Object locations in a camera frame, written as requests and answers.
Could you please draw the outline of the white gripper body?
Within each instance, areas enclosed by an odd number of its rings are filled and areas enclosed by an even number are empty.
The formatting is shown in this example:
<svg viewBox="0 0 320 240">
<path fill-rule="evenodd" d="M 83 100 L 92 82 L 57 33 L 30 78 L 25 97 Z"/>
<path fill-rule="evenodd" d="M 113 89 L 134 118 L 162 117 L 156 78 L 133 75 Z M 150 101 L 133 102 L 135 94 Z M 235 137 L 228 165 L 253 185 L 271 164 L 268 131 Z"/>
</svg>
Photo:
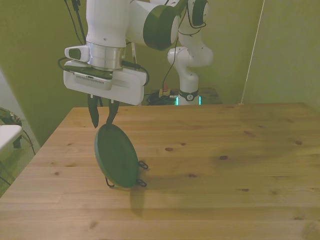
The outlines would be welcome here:
<svg viewBox="0 0 320 240">
<path fill-rule="evenodd" d="M 79 72 L 63 72 L 64 85 L 77 92 L 137 106 L 144 97 L 146 73 L 124 68 L 110 79 Z"/>
</svg>

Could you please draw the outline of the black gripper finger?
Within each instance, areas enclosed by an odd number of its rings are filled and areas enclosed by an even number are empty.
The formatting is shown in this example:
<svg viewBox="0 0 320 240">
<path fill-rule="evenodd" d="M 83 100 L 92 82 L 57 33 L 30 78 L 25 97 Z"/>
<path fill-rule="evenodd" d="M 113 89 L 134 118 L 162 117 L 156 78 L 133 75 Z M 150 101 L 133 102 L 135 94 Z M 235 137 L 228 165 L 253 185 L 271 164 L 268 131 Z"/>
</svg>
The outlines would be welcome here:
<svg viewBox="0 0 320 240">
<path fill-rule="evenodd" d="M 99 125 L 98 97 L 95 95 L 87 95 L 87 105 L 92 124 L 95 128 Z"/>
<path fill-rule="evenodd" d="M 118 113 L 119 105 L 120 105 L 119 101 L 112 100 L 112 99 L 109 100 L 109 104 L 108 104 L 109 114 L 106 120 L 107 125 L 111 125 L 113 123 Z"/>
</svg>

